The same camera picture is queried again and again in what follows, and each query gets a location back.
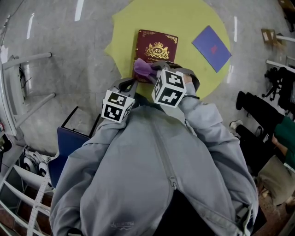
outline white cube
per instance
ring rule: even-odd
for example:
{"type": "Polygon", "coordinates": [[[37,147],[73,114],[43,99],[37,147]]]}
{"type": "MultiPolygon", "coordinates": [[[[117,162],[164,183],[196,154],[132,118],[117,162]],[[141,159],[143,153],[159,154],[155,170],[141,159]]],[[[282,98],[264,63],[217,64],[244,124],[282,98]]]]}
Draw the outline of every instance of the white cube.
{"type": "Polygon", "coordinates": [[[152,92],[154,103],[177,107],[186,93],[183,73],[162,70],[152,92]]]}
{"type": "Polygon", "coordinates": [[[102,102],[101,117],[121,123],[130,113],[134,101],[133,98],[107,90],[106,96],[102,102]]]}

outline white sneaker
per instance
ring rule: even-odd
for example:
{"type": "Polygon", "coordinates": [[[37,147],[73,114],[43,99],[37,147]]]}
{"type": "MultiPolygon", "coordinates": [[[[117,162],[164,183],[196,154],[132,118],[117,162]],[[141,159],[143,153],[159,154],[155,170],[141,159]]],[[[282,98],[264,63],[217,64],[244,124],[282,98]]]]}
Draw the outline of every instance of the white sneaker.
{"type": "Polygon", "coordinates": [[[232,121],[230,123],[230,128],[232,128],[235,131],[239,125],[243,125],[243,122],[241,120],[232,121]]]}

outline red book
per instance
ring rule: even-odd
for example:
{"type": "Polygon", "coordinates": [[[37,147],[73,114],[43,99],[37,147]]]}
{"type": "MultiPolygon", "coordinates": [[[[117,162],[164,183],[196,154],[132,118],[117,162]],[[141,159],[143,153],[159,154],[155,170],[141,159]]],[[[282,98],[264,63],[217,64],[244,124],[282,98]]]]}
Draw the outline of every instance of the red book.
{"type": "MultiPolygon", "coordinates": [[[[139,30],[134,61],[141,58],[145,62],[154,63],[159,60],[174,62],[178,37],[150,30],[139,30]]],[[[151,83],[145,76],[133,71],[133,78],[142,83],[151,83]]]]}

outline yellow round table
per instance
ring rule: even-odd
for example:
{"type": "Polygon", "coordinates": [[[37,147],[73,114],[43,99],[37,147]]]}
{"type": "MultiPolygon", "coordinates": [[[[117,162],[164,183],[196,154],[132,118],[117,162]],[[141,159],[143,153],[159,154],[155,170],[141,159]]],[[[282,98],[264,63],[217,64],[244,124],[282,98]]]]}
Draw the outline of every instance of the yellow round table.
{"type": "MultiPolygon", "coordinates": [[[[174,62],[194,71],[200,81],[199,97],[209,95],[227,74],[228,61],[216,73],[192,41],[210,25],[230,50],[230,40],[217,13],[201,0],[134,0],[113,15],[112,42],[105,52],[115,61],[122,78],[130,77],[138,30],[152,30],[178,37],[174,62]]],[[[150,97],[153,85],[140,83],[137,92],[150,97]]]]}

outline concrete floor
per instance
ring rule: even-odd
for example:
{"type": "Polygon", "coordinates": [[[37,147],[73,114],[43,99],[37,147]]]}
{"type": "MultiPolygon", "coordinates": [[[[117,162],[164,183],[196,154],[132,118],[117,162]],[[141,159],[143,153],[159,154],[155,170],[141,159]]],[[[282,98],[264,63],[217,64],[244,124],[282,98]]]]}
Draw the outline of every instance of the concrete floor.
{"type": "MultiPolygon", "coordinates": [[[[0,1],[0,25],[12,14],[21,0],[0,1]]],[[[27,56],[52,52],[53,57],[23,65],[28,107],[45,95],[57,96],[21,125],[25,142],[36,150],[55,153],[57,127],[68,114],[80,109],[69,122],[69,128],[88,133],[101,112],[106,89],[120,78],[112,58],[104,48],[112,38],[112,15],[129,0],[25,0],[9,21],[1,50],[2,62],[11,55],[27,56]]],[[[214,102],[224,124],[242,119],[255,131],[258,124],[235,109],[239,90],[256,95],[265,93],[269,84],[264,79],[266,59],[285,60],[292,56],[294,45],[284,50],[266,47],[261,28],[275,29],[291,36],[277,0],[206,0],[224,22],[231,43],[230,72],[218,88],[204,101],[214,102]],[[237,18],[237,41],[234,40],[237,18]]]]}

